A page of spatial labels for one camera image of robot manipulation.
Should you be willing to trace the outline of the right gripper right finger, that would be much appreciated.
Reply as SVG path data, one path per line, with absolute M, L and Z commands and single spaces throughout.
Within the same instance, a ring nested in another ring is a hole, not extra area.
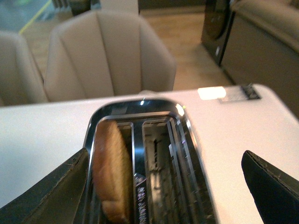
M 247 150 L 241 166 L 246 184 L 265 224 L 299 222 L 299 181 Z

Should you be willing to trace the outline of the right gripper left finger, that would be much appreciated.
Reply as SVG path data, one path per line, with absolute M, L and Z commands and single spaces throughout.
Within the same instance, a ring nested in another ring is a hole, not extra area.
M 87 180 L 83 148 L 25 193 L 0 209 L 2 224 L 76 224 Z

